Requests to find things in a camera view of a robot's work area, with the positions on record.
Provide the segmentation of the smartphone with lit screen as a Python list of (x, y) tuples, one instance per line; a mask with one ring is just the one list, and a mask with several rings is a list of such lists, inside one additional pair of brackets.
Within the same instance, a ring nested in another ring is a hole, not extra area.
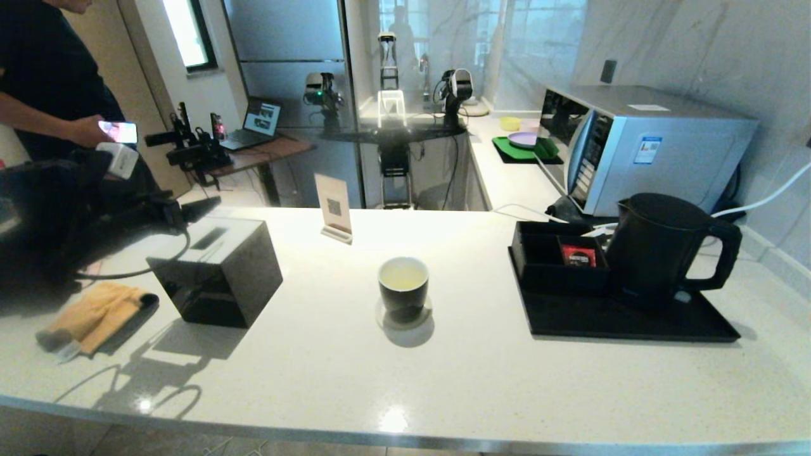
[(114, 143), (137, 144), (139, 141), (138, 127), (134, 122), (98, 122), (99, 129)]

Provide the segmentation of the black curved desk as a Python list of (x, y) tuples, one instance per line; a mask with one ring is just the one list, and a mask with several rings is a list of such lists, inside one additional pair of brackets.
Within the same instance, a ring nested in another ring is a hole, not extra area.
[(321, 134), (324, 141), (336, 141), (357, 144), (409, 144), (424, 141), (434, 141), (434, 139), (445, 139), (467, 133), (464, 127), (447, 127), (426, 125), (422, 128), (410, 127), (389, 127), (374, 128), (365, 132), (341, 132), (340, 130), (325, 129)]

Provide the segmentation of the green mat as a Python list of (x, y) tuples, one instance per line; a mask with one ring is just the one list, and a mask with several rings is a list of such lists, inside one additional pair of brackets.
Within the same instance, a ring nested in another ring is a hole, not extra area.
[(496, 151), (504, 163), (535, 163), (560, 165), (564, 163), (563, 155), (551, 139), (539, 137), (533, 150), (512, 147), (507, 136), (496, 137), (492, 140)]

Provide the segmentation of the open laptop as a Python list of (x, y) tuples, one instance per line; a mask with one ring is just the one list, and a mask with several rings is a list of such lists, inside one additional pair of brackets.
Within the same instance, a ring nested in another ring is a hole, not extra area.
[(275, 141), (281, 110), (282, 106), (276, 101), (261, 96), (249, 96), (241, 128), (228, 133), (219, 143), (220, 146), (237, 152)]

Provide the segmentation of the dark framed window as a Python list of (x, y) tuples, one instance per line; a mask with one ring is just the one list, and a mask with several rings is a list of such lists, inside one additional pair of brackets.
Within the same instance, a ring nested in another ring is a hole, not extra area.
[(217, 69), (201, 0), (162, 0), (183, 66), (188, 74)]

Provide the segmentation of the black rectangular serving tray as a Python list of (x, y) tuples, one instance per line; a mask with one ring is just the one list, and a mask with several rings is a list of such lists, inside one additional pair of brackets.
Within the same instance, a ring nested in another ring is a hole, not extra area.
[(568, 338), (634, 339), (669, 343), (733, 343), (741, 335), (703, 295), (675, 300), (664, 313), (641, 312), (611, 296), (520, 291), (530, 334)]

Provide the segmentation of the dark grey power plug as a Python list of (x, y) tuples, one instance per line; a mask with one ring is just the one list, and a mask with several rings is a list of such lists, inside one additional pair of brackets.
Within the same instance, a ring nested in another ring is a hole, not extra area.
[(594, 217), (582, 213), (576, 204), (567, 196), (559, 197), (552, 205), (547, 207), (545, 214), (554, 219), (565, 220), (570, 223), (593, 224)]

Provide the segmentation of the black electric kettle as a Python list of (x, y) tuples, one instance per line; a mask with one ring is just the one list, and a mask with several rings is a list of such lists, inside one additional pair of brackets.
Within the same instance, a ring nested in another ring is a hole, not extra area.
[[(741, 251), (738, 226), (669, 194), (634, 194), (618, 207), (620, 218), (605, 253), (614, 291), (651, 302), (724, 287)], [(687, 278), (707, 237), (722, 245), (715, 271), (708, 278)]]

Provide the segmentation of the silver microwave oven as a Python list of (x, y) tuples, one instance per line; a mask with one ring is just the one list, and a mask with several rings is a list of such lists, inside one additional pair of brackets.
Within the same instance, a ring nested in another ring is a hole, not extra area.
[(709, 211), (756, 130), (755, 118), (652, 87), (549, 86), (539, 136), (557, 153), (540, 168), (583, 215), (616, 217), (618, 202), (638, 193)]

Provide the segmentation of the black white robot stand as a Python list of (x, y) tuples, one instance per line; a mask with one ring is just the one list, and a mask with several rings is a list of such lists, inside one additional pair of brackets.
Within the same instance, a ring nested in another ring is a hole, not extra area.
[[(378, 34), (380, 45), (380, 90), (377, 97), (378, 128), (407, 127), (405, 96), (399, 84), (397, 36), (391, 32)], [(413, 208), (412, 182), (409, 176), (409, 144), (378, 146), (381, 173), (381, 207), (384, 210)], [(388, 180), (402, 179), (405, 196), (390, 199), (386, 193)]]

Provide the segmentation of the black compartment sachet box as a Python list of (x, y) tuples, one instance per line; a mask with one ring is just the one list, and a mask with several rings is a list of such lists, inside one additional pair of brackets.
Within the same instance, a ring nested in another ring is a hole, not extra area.
[[(521, 289), (549, 295), (599, 295), (611, 274), (603, 249), (586, 224), (527, 222), (520, 220), (510, 246)], [(564, 265), (560, 245), (574, 244), (596, 249), (597, 267)]]

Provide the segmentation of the orange grey cleaning cloth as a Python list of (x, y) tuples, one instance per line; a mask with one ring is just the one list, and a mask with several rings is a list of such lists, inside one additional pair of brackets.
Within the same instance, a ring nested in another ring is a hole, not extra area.
[(93, 286), (81, 300), (35, 335), (38, 346), (61, 363), (93, 355), (111, 341), (125, 341), (158, 309), (157, 294), (116, 282)]

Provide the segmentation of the black mug white inside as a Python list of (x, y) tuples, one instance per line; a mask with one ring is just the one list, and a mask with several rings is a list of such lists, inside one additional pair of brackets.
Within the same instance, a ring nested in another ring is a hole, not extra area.
[(430, 273), (422, 260), (398, 256), (378, 268), (378, 286), (383, 309), (398, 322), (411, 322), (423, 313), (428, 298)]

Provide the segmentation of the red sachet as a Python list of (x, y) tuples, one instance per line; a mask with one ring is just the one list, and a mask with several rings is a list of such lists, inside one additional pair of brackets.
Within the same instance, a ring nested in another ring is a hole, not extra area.
[(574, 244), (560, 245), (564, 265), (568, 267), (597, 267), (596, 249)]

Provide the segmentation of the white round saucer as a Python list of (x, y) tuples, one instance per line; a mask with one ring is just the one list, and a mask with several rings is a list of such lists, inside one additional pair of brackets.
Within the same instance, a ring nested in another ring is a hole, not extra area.
[(374, 303), (374, 316), (376, 317), (377, 325), (382, 329), (406, 331), (417, 329), (419, 326), (427, 323), (433, 315), (433, 309), (433, 301), (431, 296), (428, 296), (417, 317), (400, 320), (389, 315), (385, 304), (383, 304), (383, 298), (378, 297), (376, 303)]

